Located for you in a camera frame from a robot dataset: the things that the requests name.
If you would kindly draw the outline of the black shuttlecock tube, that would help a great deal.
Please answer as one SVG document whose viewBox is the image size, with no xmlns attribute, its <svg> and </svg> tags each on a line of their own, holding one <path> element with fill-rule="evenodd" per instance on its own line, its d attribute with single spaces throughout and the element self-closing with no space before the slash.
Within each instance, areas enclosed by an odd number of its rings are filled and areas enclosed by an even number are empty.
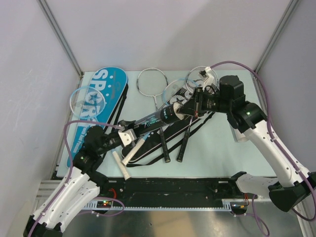
<svg viewBox="0 0 316 237">
<path fill-rule="evenodd" d="M 184 119 L 184 114 L 178 112 L 179 103 L 174 103 L 162 108 L 144 118 L 135 121 L 132 129 L 137 137 L 160 129 L 164 126 Z"/>
</svg>

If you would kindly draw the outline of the blue racket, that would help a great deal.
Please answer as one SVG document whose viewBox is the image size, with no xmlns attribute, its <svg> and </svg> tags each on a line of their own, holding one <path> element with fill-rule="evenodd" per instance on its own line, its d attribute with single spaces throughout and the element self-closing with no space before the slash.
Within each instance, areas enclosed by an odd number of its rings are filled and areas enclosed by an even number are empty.
<svg viewBox="0 0 316 237">
<path fill-rule="evenodd" d="M 196 87 L 199 84 L 190 79 L 178 79 L 171 84 L 169 84 L 161 95 L 161 99 L 163 104 L 169 106 L 174 104 L 175 102 L 180 103 L 181 105 L 186 102 Z M 151 132 L 144 134 L 136 143 L 136 145 L 129 151 L 129 153 L 124 156 L 124 159 L 121 161 L 123 165 L 127 165 L 131 159 L 135 156 L 138 150 L 143 146 L 148 136 L 150 136 Z"/>
<path fill-rule="evenodd" d="M 67 164 L 81 170 L 91 179 L 104 179 L 105 176 L 97 172 L 97 166 L 103 162 L 102 153 L 114 148 L 120 142 L 119 136 L 106 134 L 105 127 L 112 127 L 117 131 L 116 125 L 98 121 L 107 101 L 102 92 L 91 86 L 76 89 L 70 97 L 70 108 L 76 118 L 75 136 L 68 145 L 69 156 Z"/>
</svg>

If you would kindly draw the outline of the white shuttlecock tube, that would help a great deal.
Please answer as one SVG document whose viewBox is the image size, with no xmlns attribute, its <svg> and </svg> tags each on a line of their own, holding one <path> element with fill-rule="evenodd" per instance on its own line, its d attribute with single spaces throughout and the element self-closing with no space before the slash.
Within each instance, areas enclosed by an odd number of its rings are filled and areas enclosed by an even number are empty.
<svg viewBox="0 0 316 237">
<path fill-rule="evenodd" d="M 240 133 L 238 129 L 233 129 L 233 135 L 234 135 L 235 141 L 238 143 L 243 143 L 243 142 L 248 141 L 246 136 L 243 133 Z"/>
</svg>

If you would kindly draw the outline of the blue racket bag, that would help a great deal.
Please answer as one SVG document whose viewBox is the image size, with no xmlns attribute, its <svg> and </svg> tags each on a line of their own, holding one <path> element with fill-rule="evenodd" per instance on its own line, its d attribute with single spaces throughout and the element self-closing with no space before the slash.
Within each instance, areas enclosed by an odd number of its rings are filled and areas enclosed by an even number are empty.
<svg viewBox="0 0 316 237">
<path fill-rule="evenodd" d="M 68 127 L 67 142 L 73 157 L 81 148 L 86 131 L 93 126 L 86 122 L 109 123 L 127 88 L 128 76 L 123 69 L 104 67 L 71 94 L 69 105 L 73 120 L 82 121 Z"/>
</svg>

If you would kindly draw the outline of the white shuttlecock table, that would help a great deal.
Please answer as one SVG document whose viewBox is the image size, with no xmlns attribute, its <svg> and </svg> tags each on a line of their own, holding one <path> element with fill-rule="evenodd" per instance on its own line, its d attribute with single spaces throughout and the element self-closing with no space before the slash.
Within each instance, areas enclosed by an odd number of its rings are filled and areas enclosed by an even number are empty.
<svg viewBox="0 0 316 237">
<path fill-rule="evenodd" d="M 182 105 L 181 105 L 180 103 L 178 103 L 178 102 L 175 102 L 175 103 L 173 104 L 174 113 L 175 113 L 176 117 L 177 117 L 179 120 L 183 120 L 184 117 L 185 117 L 184 114 L 182 114 L 182 113 L 179 112 L 181 106 L 182 106 Z"/>
</svg>

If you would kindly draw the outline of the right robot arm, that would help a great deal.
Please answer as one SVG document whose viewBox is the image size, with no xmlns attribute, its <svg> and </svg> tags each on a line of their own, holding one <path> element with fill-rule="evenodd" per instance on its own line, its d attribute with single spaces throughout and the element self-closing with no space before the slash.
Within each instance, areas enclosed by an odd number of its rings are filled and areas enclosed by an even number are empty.
<svg viewBox="0 0 316 237">
<path fill-rule="evenodd" d="M 192 97 L 178 110 L 181 114 L 201 117 L 206 112 L 224 113 L 272 167 L 276 177 L 266 178 L 239 172 L 231 177 L 228 192 L 234 198 L 244 193 L 269 198 L 280 210 L 288 212 L 309 195 L 316 196 L 316 174 L 305 168 L 278 140 L 268 127 L 268 118 L 255 103 L 246 100 L 243 82 L 238 76 L 224 76 L 215 90 L 213 75 L 200 75 L 203 85 L 195 87 Z"/>
</svg>

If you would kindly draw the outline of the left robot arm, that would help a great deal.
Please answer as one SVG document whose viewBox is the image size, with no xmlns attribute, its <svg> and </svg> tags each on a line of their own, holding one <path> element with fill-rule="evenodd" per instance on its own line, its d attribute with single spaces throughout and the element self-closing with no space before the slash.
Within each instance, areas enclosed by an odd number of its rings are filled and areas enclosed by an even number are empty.
<svg viewBox="0 0 316 237">
<path fill-rule="evenodd" d="M 128 146 L 142 133 L 139 126 L 114 126 L 107 134 L 105 123 L 91 122 L 83 137 L 83 145 L 69 155 L 70 167 L 48 199 L 30 215 L 23 236 L 61 237 L 83 207 L 96 197 L 109 193 L 108 178 L 98 172 L 102 155 L 118 146 Z"/>
</svg>

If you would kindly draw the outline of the blue racket on black bag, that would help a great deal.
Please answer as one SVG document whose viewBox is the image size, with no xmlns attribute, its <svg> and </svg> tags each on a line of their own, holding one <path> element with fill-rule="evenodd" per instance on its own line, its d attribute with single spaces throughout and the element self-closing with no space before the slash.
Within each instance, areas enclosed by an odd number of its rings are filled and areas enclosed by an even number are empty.
<svg viewBox="0 0 316 237">
<path fill-rule="evenodd" d="M 169 106 L 174 104 L 175 102 L 180 103 L 181 105 L 186 102 L 196 87 L 199 84 L 190 79 L 178 79 L 171 84 L 169 84 L 161 95 L 161 99 L 163 104 Z M 124 159 L 121 161 L 123 165 L 127 165 L 131 159 L 135 156 L 138 150 L 143 146 L 148 136 L 150 136 L 151 132 L 144 134 L 136 143 L 136 145 L 129 151 L 129 153 L 124 156 Z"/>
</svg>

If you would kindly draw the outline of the white racket left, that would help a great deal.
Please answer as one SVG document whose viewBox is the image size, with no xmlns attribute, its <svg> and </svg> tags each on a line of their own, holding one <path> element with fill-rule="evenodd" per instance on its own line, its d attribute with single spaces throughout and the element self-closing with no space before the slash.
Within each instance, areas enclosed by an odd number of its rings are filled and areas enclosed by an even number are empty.
<svg viewBox="0 0 316 237">
<path fill-rule="evenodd" d="M 163 71 L 157 68 L 147 68 L 142 70 L 136 81 L 137 90 L 142 95 L 153 98 L 156 111 L 158 111 L 157 98 L 163 94 L 168 85 L 167 76 Z M 159 131 L 164 162 L 168 163 L 171 162 L 171 159 L 168 153 L 165 136 L 162 128 L 160 128 Z"/>
</svg>

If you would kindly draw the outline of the aluminium rail right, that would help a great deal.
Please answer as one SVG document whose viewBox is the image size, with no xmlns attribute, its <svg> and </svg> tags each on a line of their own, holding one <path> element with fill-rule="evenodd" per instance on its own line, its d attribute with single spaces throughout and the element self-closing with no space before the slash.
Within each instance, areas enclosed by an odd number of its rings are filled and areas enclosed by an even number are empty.
<svg viewBox="0 0 316 237">
<path fill-rule="evenodd" d="M 252 78 L 260 104 L 267 118 L 256 125 L 256 128 L 250 132 L 248 138 L 268 161 L 282 187 L 292 188 L 303 181 L 299 173 L 303 168 L 301 163 L 278 137 L 272 126 L 268 96 L 261 78 L 256 73 L 253 73 Z"/>
</svg>

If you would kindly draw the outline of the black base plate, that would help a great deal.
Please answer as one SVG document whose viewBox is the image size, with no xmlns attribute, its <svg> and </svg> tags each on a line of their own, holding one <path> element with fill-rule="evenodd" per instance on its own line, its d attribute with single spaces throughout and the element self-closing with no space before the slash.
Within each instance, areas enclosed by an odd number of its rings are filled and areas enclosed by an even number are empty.
<svg viewBox="0 0 316 237">
<path fill-rule="evenodd" d="M 125 206 L 206 207 L 223 199 L 243 199 L 229 178 L 110 178 L 101 197 L 116 197 Z"/>
</svg>

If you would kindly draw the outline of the aluminium frame post right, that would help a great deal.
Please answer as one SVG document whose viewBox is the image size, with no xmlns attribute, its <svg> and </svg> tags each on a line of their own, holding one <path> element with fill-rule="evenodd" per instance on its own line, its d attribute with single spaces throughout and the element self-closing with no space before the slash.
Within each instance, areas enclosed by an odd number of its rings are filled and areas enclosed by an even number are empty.
<svg viewBox="0 0 316 237">
<path fill-rule="evenodd" d="M 273 49 L 276 47 L 278 40 L 282 36 L 282 33 L 284 32 L 286 26 L 290 22 L 292 16 L 294 15 L 296 9 L 300 5 L 302 1 L 301 0 L 290 0 L 284 13 L 282 14 L 278 24 L 276 25 L 263 53 L 261 54 L 255 68 L 254 72 L 257 74 L 261 71 L 264 64 L 268 60 L 269 56 L 271 55 Z"/>
</svg>

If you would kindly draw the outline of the aluminium frame post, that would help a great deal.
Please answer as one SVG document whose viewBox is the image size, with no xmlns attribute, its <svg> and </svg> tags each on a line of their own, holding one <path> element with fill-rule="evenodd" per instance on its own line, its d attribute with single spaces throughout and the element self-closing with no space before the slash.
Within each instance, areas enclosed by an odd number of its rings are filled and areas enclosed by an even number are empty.
<svg viewBox="0 0 316 237">
<path fill-rule="evenodd" d="M 62 32 L 62 29 L 58 23 L 58 21 L 56 20 L 54 13 L 52 12 L 49 4 L 47 3 L 46 0 L 37 0 L 37 3 L 39 5 L 39 7 L 41 8 L 44 16 L 46 17 L 49 25 L 51 26 L 54 34 L 56 35 L 59 43 L 61 44 L 64 52 L 66 53 L 66 56 L 68 57 L 71 65 L 73 66 L 74 70 L 76 71 L 77 75 L 79 76 L 79 78 L 82 77 L 83 75 L 83 71 L 64 35 L 64 33 Z"/>
<path fill-rule="evenodd" d="M 284 32 L 286 26 L 290 22 L 292 16 L 294 15 L 296 9 L 300 5 L 302 1 L 301 0 L 290 0 L 284 13 L 282 14 L 278 24 L 276 25 L 263 53 L 261 54 L 255 68 L 254 72 L 257 74 L 261 71 L 264 64 L 268 60 L 269 56 L 271 55 L 273 49 L 276 47 L 278 40 L 282 36 L 282 33 Z"/>
</svg>

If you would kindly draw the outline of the aluminium frame post left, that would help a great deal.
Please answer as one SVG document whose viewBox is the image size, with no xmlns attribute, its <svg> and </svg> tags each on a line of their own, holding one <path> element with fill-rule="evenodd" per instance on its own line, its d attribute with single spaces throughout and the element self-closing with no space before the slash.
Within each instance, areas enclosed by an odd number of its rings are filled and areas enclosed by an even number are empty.
<svg viewBox="0 0 316 237">
<path fill-rule="evenodd" d="M 77 75 L 79 76 L 79 78 L 82 77 L 83 75 L 83 71 L 64 35 L 64 33 L 62 32 L 62 29 L 58 23 L 58 21 L 56 20 L 54 13 L 52 12 L 49 4 L 47 3 L 46 0 L 37 0 L 37 3 L 39 5 L 39 7 L 41 8 L 44 16 L 46 17 L 49 25 L 51 26 L 54 34 L 56 35 L 59 43 L 61 44 L 64 52 L 66 53 L 66 56 L 68 57 L 71 65 L 73 66 L 74 70 L 76 71 Z"/>
</svg>

